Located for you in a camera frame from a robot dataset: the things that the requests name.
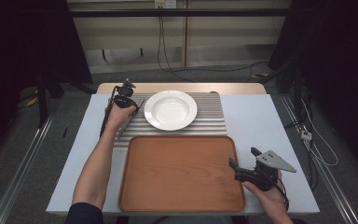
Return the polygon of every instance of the white cable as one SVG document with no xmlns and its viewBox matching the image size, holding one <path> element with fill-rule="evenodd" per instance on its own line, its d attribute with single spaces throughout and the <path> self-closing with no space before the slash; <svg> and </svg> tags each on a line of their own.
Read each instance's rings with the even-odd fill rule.
<svg viewBox="0 0 358 224">
<path fill-rule="evenodd" d="M 315 130 L 315 132 L 322 138 L 322 140 L 327 144 L 327 146 L 330 148 L 331 152 L 333 153 L 334 157 L 336 158 L 336 162 L 335 163 L 327 163 L 324 161 L 324 159 L 322 158 L 322 155 L 321 157 L 318 157 L 315 152 L 310 148 L 310 141 L 309 140 L 304 140 L 304 143 L 306 145 L 306 148 L 307 150 L 309 150 L 315 157 L 318 161 L 321 161 L 324 165 L 328 165 L 328 166 L 334 166 L 334 165 L 337 165 L 338 164 L 338 157 L 337 157 L 337 154 L 336 152 L 330 147 L 330 145 L 326 142 L 326 140 L 324 140 L 324 138 L 319 134 L 318 130 L 316 130 L 315 126 L 313 125 L 313 122 L 310 118 L 310 113 L 308 112 L 308 109 L 307 109 L 307 106 L 305 105 L 304 103 L 304 100 L 301 99 L 301 102 L 303 103 L 304 105 L 304 108 L 305 108 L 305 111 L 307 112 L 307 116 L 308 116 L 308 119 L 310 120 L 310 125 L 312 126 L 313 130 Z"/>
</svg>

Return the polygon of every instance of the table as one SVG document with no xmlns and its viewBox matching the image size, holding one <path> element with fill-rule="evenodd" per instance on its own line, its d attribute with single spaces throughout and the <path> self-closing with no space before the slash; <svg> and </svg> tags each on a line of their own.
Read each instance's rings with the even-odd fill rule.
<svg viewBox="0 0 358 224">
<path fill-rule="evenodd" d="M 281 120 L 269 95 L 260 84 L 252 83 L 134 83 L 135 92 L 157 92 L 165 90 L 209 92 L 218 91 L 221 97 L 224 117 L 227 125 L 227 135 L 236 145 L 239 164 L 246 169 L 253 169 L 255 157 L 250 148 L 257 147 L 261 151 L 273 150 L 284 160 L 297 169 L 297 173 L 282 172 L 283 183 L 290 200 L 289 213 L 311 214 L 318 213 L 307 179 L 301 169 L 295 152 L 281 124 Z M 47 212 L 64 215 L 71 205 L 73 190 L 93 147 L 98 141 L 101 128 L 101 111 L 106 106 L 107 98 L 112 89 L 121 84 L 102 84 L 98 93 L 92 95 L 89 108 L 77 133 L 76 140 L 62 170 L 62 175 L 51 197 Z M 118 207 L 118 195 L 126 148 L 115 148 L 112 165 L 112 175 L 109 180 L 107 196 L 103 211 L 106 214 L 135 216 L 135 215 L 208 215 L 205 213 L 127 213 Z M 239 213 L 219 213 L 222 216 L 243 216 L 263 213 L 256 197 L 245 191 L 246 208 Z"/>
</svg>

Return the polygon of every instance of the black device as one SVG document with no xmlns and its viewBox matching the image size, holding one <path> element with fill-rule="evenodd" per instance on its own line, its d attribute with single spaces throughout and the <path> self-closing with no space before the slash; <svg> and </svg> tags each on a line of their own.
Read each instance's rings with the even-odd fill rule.
<svg viewBox="0 0 358 224">
<path fill-rule="evenodd" d="M 251 152 L 256 157 L 254 170 L 240 168 L 232 158 L 229 159 L 229 166 L 235 171 L 235 179 L 240 182 L 249 181 L 259 189 L 267 191 L 277 185 L 278 169 L 296 172 L 293 166 L 271 150 L 261 153 L 257 148 L 252 147 Z"/>
<path fill-rule="evenodd" d="M 109 118 L 110 111 L 112 110 L 113 103 L 120 108 L 127 108 L 132 105 L 135 105 L 135 112 L 138 112 L 139 106 L 130 98 L 133 95 L 133 88 L 136 88 L 130 80 L 127 78 L 121 87 L 115 86 L 112 91 L 112 95 L 109 98 L 108 106 L 105 109 L 105 115 L 103 118 L 103 125 L 101 127 L 101 135 L 103 135 L 104 128 L 106 126 L 106 122 Z"/>
</svg>

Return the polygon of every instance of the white table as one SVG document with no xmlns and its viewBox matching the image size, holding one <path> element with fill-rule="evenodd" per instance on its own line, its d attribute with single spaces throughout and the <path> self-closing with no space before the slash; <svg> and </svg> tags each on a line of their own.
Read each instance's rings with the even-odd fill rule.
<svg viewBox="0 0 358 224">
<path fill-rule="evenodd" d="M 49 202 L 47 212 L 59 215 L 65 215 L 68 212 L 76 181 L 86 159 L 99 139 L 103 109 L 106 107 L 109 96 L 110 94 L 92 95 L 60 180 Z M 227 135 L 235 142 L 240 166 L 247 169 L 253 169 L 255 166 L 255 156 L 250 152 L 251 147 L 256 147 L 262 152 L 275 151 L 297 169 L 296 173 L 282 172 L 282 181 L 290 200 L 289 213 L 318 213 L 319 207 L 270 96 L 267 94 L 222 94 L 221 101 L 227 125 Z M 169 214 L 166 213 L 128 213 L 119 208 L 117 202 L 126 155 L 126 148 L 114 149 L 111 178 L 103 211 L 121 216 L 168 216 Z M 218 215 L 235 216 L 263 213 L 260 203 L 252 193 L 246 190 L 245 197 L 246 208 L 243 211 L 240 213 L 219 213 Z M 175 213 L 173 215 L 207 214 Z"/>
</svg>

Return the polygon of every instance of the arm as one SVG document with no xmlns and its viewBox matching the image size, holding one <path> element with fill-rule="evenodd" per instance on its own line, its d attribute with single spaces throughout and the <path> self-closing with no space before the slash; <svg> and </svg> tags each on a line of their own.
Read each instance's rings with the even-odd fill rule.
<svg viewBox="0 0 358 224">
<path fill-rule="evenodd" d="M 113 104 L 103 135 L 92 150 L 75 186 L 74 203 L 90 203 L 101 210 L 106 198 L 116 133 L 135 106 L 120 108 Z"/>
<path fill-rule="evenodd" d="M 243 185 L 261 202 L 264 211 L 274 224 L 293 224 L 284 206 L 283 196 L 277 189 L 262 191 L 256 185 L 247 181 L 243 182 Z"/>
</svg>

